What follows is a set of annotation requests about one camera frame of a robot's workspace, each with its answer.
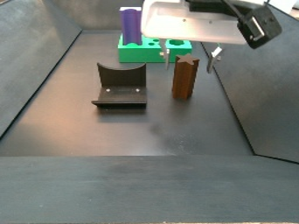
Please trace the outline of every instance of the purple block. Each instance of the purple block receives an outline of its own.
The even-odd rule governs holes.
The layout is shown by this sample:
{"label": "purple block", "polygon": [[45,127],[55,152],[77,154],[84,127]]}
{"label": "purple block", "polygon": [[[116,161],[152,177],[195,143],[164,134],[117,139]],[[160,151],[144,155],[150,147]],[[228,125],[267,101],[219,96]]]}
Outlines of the purple block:
{"label": "purple block", "polygon": [[140,22],[142,22],[142,7],[120,8],[121,15],[121,32],[123,45],[130,43],[143,44]]}

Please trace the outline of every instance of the brown wooden block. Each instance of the brown wooden block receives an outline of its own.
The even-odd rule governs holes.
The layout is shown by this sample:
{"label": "brown wooden block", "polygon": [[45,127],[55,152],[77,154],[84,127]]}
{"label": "brown wooden block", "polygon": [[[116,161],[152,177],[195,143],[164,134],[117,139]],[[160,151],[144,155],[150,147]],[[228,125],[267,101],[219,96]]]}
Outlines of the brown wooden block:
{"label": "brown wooden block", "polygon": [[172,98],[187,100],[192,96],[194,82],[200,60],[188,53],[176,55],[172,77]]}

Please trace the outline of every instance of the gray wall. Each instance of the gray wall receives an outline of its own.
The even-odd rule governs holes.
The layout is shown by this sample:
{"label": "gray wall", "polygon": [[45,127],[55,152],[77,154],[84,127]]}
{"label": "gray wall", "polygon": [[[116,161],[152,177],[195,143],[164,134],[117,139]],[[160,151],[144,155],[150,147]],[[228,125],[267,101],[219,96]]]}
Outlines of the gray wall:
{"label": "gray wall", "polygon": [[120,30],[120,7],[143,5],[143,0],[52,0],[83,30]]}
{"label": "gray wall", "polygon": [[224,45],[215,68],[255,153],[299,163],[299,22],[272,12],[283,33],[256,50]]}
{"label": "gray wall", "polygon": [[80,34],[49,0],[0,5],[0,136]]}

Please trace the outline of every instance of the green base with holes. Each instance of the green base with holes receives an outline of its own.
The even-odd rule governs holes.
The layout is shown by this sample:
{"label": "green base with holes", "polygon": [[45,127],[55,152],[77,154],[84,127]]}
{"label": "green base with holes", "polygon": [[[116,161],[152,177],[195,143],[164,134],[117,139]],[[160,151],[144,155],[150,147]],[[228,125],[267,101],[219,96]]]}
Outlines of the green base with holes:
{"label": "green base with holes", "polygon": [[[192,44],[188,40],[167,39],[166,47],[170,49],[170,62],[175,62],[175,55],[192,53]],[[123,35],[117,43],[119,62],[164,62],[160,56],[162,47],[159,38],[147,38],[143,36],[143,44],[131,43],[123,45]]]}

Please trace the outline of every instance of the black curved holder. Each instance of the black curved holder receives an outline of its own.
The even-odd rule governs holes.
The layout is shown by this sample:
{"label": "black curved holder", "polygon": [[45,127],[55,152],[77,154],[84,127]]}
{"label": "black curved holder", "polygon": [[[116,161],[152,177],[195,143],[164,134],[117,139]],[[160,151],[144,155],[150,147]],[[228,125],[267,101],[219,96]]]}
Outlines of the black curved holder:
{"label": "black curved holder", "polygon": [[113,69],[97,63],[101,89],[96,101],[104,106],[146,106],[146,64],[132,69]]}

